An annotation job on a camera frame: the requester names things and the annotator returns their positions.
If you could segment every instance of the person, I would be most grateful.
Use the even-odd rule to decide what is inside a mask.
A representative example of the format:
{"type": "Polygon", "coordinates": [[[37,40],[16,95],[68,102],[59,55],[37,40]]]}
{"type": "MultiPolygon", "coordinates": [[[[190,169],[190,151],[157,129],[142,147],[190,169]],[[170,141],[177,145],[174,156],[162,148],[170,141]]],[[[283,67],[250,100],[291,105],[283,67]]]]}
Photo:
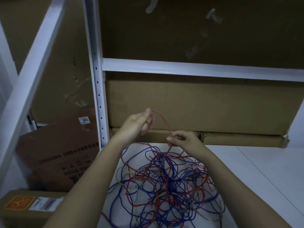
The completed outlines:
{"type": "MultiPolygon", "coordinates": [[[[149,108],[129,116],[67,194],[44,228],[95,228],[122,151],[138,134],[149,130],[151,121],[149,108]]],[[[169,145],[179,146],[205,165],[238,227],[291,227],[238,179],[194,133],[174,131],[167,140],[169,145]]]]}

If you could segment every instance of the pile of tangled cords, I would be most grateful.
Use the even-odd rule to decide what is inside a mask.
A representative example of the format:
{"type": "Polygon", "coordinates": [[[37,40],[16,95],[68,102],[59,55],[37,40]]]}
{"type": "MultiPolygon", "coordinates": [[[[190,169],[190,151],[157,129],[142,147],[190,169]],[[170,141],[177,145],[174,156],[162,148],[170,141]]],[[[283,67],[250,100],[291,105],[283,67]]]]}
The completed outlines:
{"type": "Polygon", "coordinates": [[[111,194],[119,188],[115,191],[117,195],[111,204],[109,215],[102,213],[111,227],[118,227],[112,221],[117,201],[130,214],[130,224],[124,227],[195,227],[193,220],[197,216],[218,222],[219,227],[222,226],[221,219],[226,207],[219,200],[220,196],[202,163],[184,151],[175,153],[169,148],[168,151],[161,152],[157,146],[149,143],[137,143],[145,144],[147,148],[129,160],[124,160],[128,149],[123,152],[121,160],[124,165],[118,168],[117,182],[108,191],[111,194]],[[133,168],[130,162],[136,162],[142,153],[148,164],[138,169],[133,168]]]}

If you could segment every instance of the label with number 3055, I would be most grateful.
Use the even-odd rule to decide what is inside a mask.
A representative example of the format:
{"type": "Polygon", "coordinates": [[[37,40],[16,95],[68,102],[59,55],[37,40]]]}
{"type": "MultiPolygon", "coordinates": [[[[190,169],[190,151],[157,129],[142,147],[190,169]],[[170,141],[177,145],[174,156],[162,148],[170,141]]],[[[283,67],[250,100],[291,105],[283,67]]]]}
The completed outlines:
{"type": "Polygon", "coordinates": [[[82,117],[82,118],[78,118],[78,119],[82,125],[90,123],[90,120],[88,117],[82,117]]]}

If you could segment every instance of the person's left arm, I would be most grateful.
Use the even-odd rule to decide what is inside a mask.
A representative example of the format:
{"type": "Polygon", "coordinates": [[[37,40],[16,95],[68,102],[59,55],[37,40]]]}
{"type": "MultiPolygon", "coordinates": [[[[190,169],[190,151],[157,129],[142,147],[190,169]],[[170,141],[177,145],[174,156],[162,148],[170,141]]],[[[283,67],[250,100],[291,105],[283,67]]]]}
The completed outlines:
{"type": "Polygon", "coordinates": [[[148,130],[151,110],[131,115],[109,140],[44,228],[96,227],[121,153],[148,130]]]}

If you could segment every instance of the barcode label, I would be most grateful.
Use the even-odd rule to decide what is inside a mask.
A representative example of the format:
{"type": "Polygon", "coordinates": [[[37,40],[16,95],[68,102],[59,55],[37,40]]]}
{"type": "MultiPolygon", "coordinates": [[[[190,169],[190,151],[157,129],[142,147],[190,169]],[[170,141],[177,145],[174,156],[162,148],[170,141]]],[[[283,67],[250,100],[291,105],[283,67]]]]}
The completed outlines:
{"type": "Polygon", "coordinates": [[[62,200],[63,197],[59,199],[39,197],[34,202],[34,204],[29,208],[29,210],[53,212],[56,210],[56,208],[59,206],[62,200]]]}
{"type": "Polygon", "coordinates": [[[78,119],[82,125],[90,123],[90,120],[88,117],[82,117],[82,118],[78,118],[78,119]]]}

